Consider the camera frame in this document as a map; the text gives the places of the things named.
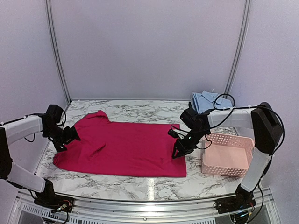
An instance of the red shirt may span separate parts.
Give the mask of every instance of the red shirt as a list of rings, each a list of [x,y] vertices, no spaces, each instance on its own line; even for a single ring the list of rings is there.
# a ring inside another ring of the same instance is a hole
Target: red shirt
[[[103,111],[75,125],[81,141],[57,153],[61,169],[93,174],[138,177],[186,177],[185,157],[172,159],[175,139],[170,125],[111,122]]]

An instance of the white wall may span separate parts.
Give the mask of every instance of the white wall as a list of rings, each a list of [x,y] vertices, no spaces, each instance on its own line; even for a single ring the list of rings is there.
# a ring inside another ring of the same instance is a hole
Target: white wall
[[[53,1],[73,99],[188,99],[223,92],[240,33],[240,0]]]
[[[65,107],[44,1],[0,1],[0,30],[0,121],[46,112],[49,104]],[[10,147],[11,156],[33,171],[45,144],[40,134],[34,143],[20,140]],[[0,180],[1,224],[7,222],[16,192]]]
[[[299,220],[298,86],[299,1],[254,0],[232,94],[238,105],[268,101],[284,121],[285,143],[263,183],[284,224]]]

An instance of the white marble pattern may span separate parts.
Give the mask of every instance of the white marble pattern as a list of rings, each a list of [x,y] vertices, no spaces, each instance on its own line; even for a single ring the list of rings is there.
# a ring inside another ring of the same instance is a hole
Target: white marble pattern
[[[188,107],[186,101],[74,101],[67,110],[66,125],[88,113],[103,110],[111,121],[140,123],[180,123],[180,114]],[[230,128],[219,128],[214,132],[235,134]],[[177,200],[202,198],[233,193],[241,178],[204,175],[200,171],[200,150],[185,157],[186,178],[140,178],[112,175],[95,175],[62,170],[53,165],[56,151],[52,144],[46,150],[37,174],[54,183],[56,192],[76,196],[115,200]]]

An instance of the light blue shirt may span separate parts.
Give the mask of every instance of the light blue shirt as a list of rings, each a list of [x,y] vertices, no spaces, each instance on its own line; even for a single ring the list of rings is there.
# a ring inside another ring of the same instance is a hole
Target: light blue shirt
[[[203,113],[209,109],[213,109],[213,103],[216,98],[219,96],[218,93],[212,93],[203,91],[202,93],[194,92],[193,98],[191,99],[191,105],[197,113]],[[224,99],[222,97],[218,98],[216,104],[216,108],[223,109],[232,107],[232,103],[229,99]]]

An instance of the pink plastic basket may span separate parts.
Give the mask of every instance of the pink plastic basket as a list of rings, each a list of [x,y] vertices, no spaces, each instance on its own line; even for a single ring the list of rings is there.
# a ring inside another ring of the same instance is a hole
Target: pink plastic basket
[[[223,176],[245,176],[251,161],[254,142],[251,138],[211,133],[211,146],[203,150],[201,172]]]

